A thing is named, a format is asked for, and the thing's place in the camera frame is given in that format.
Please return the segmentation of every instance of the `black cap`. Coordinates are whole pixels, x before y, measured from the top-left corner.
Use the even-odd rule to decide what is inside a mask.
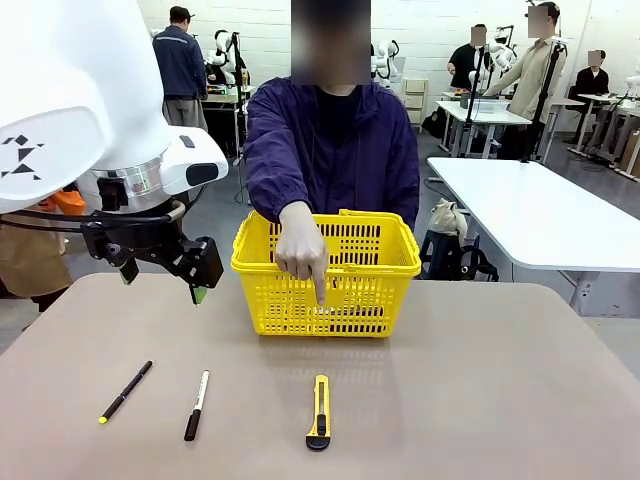
[[[190,22],[193,17],[195,17],[195,15],[191,15],[189,10],[184,7],[175,6],[169,10],[169,21],[171,23],[182,23],[185,20]]]

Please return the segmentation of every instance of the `plastic basket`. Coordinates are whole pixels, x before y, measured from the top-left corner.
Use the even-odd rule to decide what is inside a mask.
[[[233,243],[231,267],[240,274],[256,333],[388,337],[419,249],[402,219],[391,213],[314,215],[329,248],[325,304],[312,280],[283,274],[275,264],[280,225],[251,212]]]

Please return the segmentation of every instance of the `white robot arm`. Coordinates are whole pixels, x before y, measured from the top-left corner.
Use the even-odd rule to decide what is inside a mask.
[[[489,53],[491,54],[491,60],[502,73],[507,73],[518,63],[516,52],[511,47],[496,41],[489,43]]]
[[[217,50],[209,50],[207,63],[220,67],[226,85],[235,85],[236,54],[232,34],[226,30],[219,30],[215,34],[215,39]]]
[[[400,47],[395,40],[382,41],[378,47],[372,48],[371,56],[371,76],[380,78],[380,84],[386,88],[390,87],[390,80],[398,76],[398,70],[394,64],[394,58],[400,52]]]
[[[7,35],[20,42],[0,44],[0,214],[76,181],[96,211],[81,227],[92,256],[129,280],[141,258],[192,286],[214,286],[215,243],[184,237],[174,221],[184,206],[172,195],[223,178],[228,163],[204,130],[167,125],[135,0],[23,0],[14,7],[28,28],[9,22]],[[60,14],[69,11],[82,19],[73,28]]]
[[[638,95],[640,94],[640,59],[638,59],[638,65],[636,65],[635,75],[627,78],[626,80],[627,86],[629,87],[629,94]]]

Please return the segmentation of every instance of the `black shirt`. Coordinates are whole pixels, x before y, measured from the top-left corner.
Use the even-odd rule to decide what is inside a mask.
[[[456,51],[453,52],[451,60],[449,60],[449,63],[453,63],[456,67],[456,74],[451,80],[452,87],[471,90],[469,74],[476,69],[476,66],[474,65],[475,55],[476,49],[468,43],[457,48]]]
[[[320,129],[335,148],[340,148],[356,118],[362,96],[362,87],[356,88],[346,97],[339,97],[316,87],[320,110]]]
[[[609,75],[600,69],[598,75],[593,76],[591,67],[578,72],[576,80],[575,95],[596,95],[598,93],[609,93]]]

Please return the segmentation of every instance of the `table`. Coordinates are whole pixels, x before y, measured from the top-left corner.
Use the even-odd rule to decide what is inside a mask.
[[[616,142],[616,148],[614,152],[609,153],[609,148],[618,130],[618,119],[621,116],[624,117],[624,124],[620,131],[620,135],[618,135],[618,140]],[[618,107],[612,113],[612,117],[610,121],[600,122],[598,125],[598,128],[596,128],[596,131],[594,132],[594,135],[593,135],[594,138],[592,138],[591,142],[589,142],[589,146],[596,146],[596,144],[598,143],[597,139],[600,138],[600,136],[602,135],[602,131],[605,128],[607,130],[607,133],[605,135],[604,140],[602,141],[602,145],[598,148],[597,152],[595,152],[595,155],[607,160],[610,164],[614,164],[618,162],[624,153],[624,148],[627,145],[627,140],[629,139],[629,136],[631,135],[632,130],[636,128],[638,123],[640,122],[639,118],[640,118],[640,108]],[[629,164],[630,168],[628,168],[626,171],[622,171],[621,169],[613,165],[614,170],[618,171],[619,173],[623,174],[626,177],[635,179],[635,177],[631,175],[631,171],[635,164],[636,156],[631,158],[631,163]]]
[[[587,108],[586,119],[584,122],[582,122],[582,129],[580,130],[580,137],[578,139],[578,144],[576,145],[576,148],[568,148],[567,150],[577,155],[586,156],[582,152],[582,141],[584,140],[584,135],[587,131],[587,123],[589,123],[588,120],[589,120],[589,117],[591,116],[591,112],[593,111],[594,104],[595,103],[616,103],[618,102],[618,98],[615,96],[611,98],[604,95],[583,95],[583,94],[578,95],[578,97],[584,98],[585,100],[589,100],[589,107]]]
[[[247,95],[251,95],[256,89],[254,86],[242,87],[242,91]],[[208,106],[208,103],[238,103],[238,95],[225,95],[219,93],[210,93],[206,100],[202,100],[203,106]]]
[[[514,264],[580,272],[571,299],[578,313],[600,272],[640,273],[640,221],[542,165],[428,162]]]
[[[442,92],[442,96],[449,100],[460,100],[461,97],[461,95],[456,95],[456,92]]]
[[[206,368],[198,436],[185,443]],[[304,442],[317,373],[331,391],[322,453]],[[91,275],[0,356],[0,385],[3,479],[617,480],[640,469],[640,383],[537,285],[415,281],[389,340],[270,338],[253,333],[233,274],[198,307],[168,275],[129,287]]]
[[[582,105],[584,105],[584,103],[578,102],[577,100],[571,100],[570,98],[554,97],[551,100],[549,118],[547,119],[547,124],[545,125],[540,142],[540,149],[544,150],[544,155],[542,155],[541,158],[543,165],[547,164],[551,143],[553,142],[553,137],[555,136],[556,129],[558,127],[558,119],[560,118],[561,109],[566,107],[581,107]]]
[[[462,136],[462,127],[464,122],[467,120],[467,109],[462,108],[459,102],[452,101],[437,101],[436,104],[441,107],[447,114],[447,125],[449,125],[449,118],[453,117],[456,120],[456,129],[455,129],[455,138],[453,141],[453,146],[451,148],[451,156],[457,157],[460,154],[460,142]],[[496,127],[498,125],[530,125],[531,120],[527,120],[526,118],[522,118],[514,113],[509,112],[508,110],[500,110],[493,113],[482,113],[478,112],[478,114],[472,115],[472,120],[474,125],[488,125],[489,130],[487,132],[487,139],[484,144],[484,150],[482,152],[482,158],[489,158],[489,152],[491,149],[491,140],[495,134]],[[448,129],[445,129],[445,134],[440,144],[440,148],[445,151],[448,151],[447,147],[447,136]],[[469,135],[469,139],[467,141],[466,146],[466,155],[469,155],[471,151],[471,135]]]

